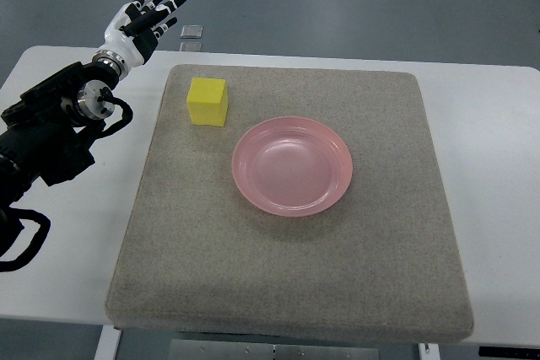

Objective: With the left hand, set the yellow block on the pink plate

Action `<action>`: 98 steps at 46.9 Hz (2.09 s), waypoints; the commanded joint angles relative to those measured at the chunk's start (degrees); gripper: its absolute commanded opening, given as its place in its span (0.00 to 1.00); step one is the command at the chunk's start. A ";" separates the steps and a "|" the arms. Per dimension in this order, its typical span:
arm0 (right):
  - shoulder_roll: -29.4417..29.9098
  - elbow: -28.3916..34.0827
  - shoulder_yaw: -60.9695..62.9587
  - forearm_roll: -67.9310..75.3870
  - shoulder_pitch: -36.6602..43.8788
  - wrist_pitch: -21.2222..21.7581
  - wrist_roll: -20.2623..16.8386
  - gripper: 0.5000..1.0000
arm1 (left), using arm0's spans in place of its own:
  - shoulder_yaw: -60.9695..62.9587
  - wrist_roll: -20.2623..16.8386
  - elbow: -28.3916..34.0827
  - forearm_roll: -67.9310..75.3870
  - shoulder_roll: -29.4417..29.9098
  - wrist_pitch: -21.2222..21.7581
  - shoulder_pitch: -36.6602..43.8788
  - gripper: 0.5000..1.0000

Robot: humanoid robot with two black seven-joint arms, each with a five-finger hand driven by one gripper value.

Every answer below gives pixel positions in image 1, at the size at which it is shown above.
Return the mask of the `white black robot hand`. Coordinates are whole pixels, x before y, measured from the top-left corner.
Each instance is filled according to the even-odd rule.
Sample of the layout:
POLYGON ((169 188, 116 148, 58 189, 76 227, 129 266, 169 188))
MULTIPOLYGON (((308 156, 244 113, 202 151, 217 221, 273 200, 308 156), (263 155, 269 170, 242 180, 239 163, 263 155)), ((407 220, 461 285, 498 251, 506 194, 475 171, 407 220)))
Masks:
POLYGON ((124 4, 105 29, 105 43, 94 54, 124 78, 153 55, 161 37, 177 22, 173 13, 187 0, 132 0, 124 4))

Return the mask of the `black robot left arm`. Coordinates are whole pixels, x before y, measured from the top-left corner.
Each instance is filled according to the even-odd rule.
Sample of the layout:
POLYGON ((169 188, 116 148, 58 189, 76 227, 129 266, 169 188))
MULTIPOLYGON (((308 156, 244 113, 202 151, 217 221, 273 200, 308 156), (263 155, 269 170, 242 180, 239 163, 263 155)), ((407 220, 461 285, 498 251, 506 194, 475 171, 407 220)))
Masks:
POLYGON ((6 254, 24 230, 37 224, 28 247, 3 272, 17 271, 39 253, 51 228, 50 219, 34 210, 14 208, 32 183, 47 185, 74 179, 94 163, 92 144, 127 126, 132 108, 112 93, 128 73, 113 51, 99 50, 88 64, 75 62, 24 92, 1 118, 1 252, 6 254))

